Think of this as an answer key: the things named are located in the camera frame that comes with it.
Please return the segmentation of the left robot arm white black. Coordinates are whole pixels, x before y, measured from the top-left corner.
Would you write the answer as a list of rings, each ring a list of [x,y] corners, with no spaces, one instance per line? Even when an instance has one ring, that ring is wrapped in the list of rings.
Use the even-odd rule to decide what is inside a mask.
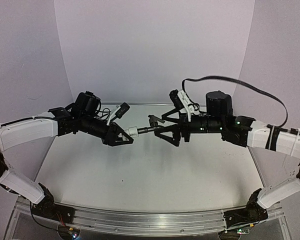
[[[34,170],[26,170],[30,158],[39,151],[30,167],[39,167],[48,144],[56,137],[85,133],[103,145],[130,145],[129,136],[116,120],[130,109],[124,102],[113,109],[102,109],[102,101],[92,92],[81,92],[68,106],[54,107],[43,113],[0,123],[0,186],[24,197],[46,218],[54,218],[58,208],[54,197],[41,183],[34,182]]]

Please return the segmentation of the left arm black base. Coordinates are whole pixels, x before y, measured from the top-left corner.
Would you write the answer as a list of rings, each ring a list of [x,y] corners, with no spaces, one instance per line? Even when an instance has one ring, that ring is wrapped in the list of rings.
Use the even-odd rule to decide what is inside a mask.
[[[44,193],[44,198],[38,203],[30,207],[33,215],[59,221],[64,224],[71,224],[74,220],[75,209],[73,207],[55,203],[51,192],[43,184],[38,184]]]

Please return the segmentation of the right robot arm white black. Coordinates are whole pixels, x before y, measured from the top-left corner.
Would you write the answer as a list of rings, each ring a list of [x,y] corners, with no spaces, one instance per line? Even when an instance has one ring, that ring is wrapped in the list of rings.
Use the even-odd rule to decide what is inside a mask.
[[[300,192],[300,129],[263,123],[253,117],[235,116],[232,98],[222,91],[206,94],[206,111],[191,102],[184,90],[172,90],[169,97],[174,109],[161,116],[171,125],[155,130],[156,137],[178,147],[180,141],[190,141],[192,134],[220,134],[221,139],[233,145],[263,149],[283,168],[284,176],[276,185],[269,185],[253,193],[247,208],[268,209],[273,204]]]

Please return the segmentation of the white PVC elbow fitting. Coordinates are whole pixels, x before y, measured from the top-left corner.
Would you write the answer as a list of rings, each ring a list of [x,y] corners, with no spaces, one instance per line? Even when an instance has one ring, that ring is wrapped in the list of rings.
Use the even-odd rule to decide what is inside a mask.
[[[139,136],[138,128],[136,126],[129,127],[125,130],[125,132],[131,137],[131,138],[137,138]]]

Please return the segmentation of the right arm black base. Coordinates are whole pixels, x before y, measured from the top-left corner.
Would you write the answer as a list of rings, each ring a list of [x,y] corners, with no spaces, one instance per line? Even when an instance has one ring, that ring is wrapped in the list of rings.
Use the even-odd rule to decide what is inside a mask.
[[[223,218],[225,219],[226,230],[238,226],[259,223],[268,219],[267,209],[262,208],[257,203],[258,194],[261,190],[262,189],[259,188],[251,194],[245,207],[224,212]]]

